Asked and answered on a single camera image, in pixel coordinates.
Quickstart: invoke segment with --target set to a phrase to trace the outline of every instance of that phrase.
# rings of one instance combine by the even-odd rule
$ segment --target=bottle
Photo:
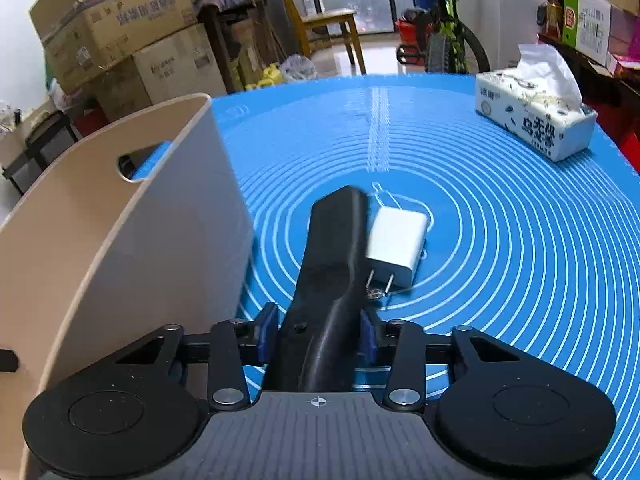
[[[562,38],[562,5],[559,0],[551,0],[546,6],[546,35],[556,40]]]

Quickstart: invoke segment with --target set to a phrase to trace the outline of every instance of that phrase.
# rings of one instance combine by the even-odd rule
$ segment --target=blue silicone mat
[[[553,164],[474,112],[469,76],[365,76],[214,101],[254,219],[239,316],[293,295],[315,200],[347,184],[431,218],[415,285],[381,311],[470,324],[601,388],[618,412],[596,474],[640,479],[640,178],[597,128]],[[388,370],[359,368],[357,389]],[[255,394],[263,371],[246,370]],[[428,366],[428,394],[447,387]]]

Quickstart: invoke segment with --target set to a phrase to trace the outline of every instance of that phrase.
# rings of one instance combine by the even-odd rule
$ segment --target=stacked cardboard boxes
[[[110,121],[226,93],[191,0],[38,0],[30,14],[60,87],[94,93]]]
[[[216,58],[201,24],[149,45],[92,82],[110,121],[175,97],[226,95]]]

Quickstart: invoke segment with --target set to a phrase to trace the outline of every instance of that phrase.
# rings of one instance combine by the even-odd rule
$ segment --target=crosshair marking
[[[316,408],[322,408],[325,404],[331,403],[330,400],[323,399],[322,397],[314,397],[313,399],[308,400],[307,402],[311,403]]]

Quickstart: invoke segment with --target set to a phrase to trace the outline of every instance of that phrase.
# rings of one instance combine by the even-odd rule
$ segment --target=black circular pad
[[[122,366],[80,373],[40,394],[22,422],[31,452],[62,476],[127,477],[183,451],[198,430],[179,384]]]
[[[524,373],[520,362],[480,365],[444,392],[436,411],[436,433],[456,455],[509,475],[589,468],[615,423],[592,384],[548,365]]]
[[[76,400],[69,420],[86,433],[108,435],[129,429],[145,412],[144,404],[126,392],[95,392]]]

